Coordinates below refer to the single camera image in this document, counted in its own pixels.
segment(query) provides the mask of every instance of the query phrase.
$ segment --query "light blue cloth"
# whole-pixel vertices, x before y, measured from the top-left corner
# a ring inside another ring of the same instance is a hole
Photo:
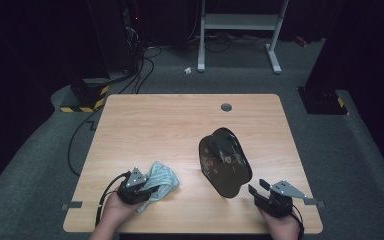
[[[156,161],[152,164],[151,169],[145,174],[148,181],[140,190],[146,190],[155,186],[160,186],[158,191],[151,194],[151,197],[141,207],[137,209],[138,212],[143,212],[149,203],[158,201],[165,197],[169,192],[173,191],[179,186],[179,180],[176,174],[169,168]]]

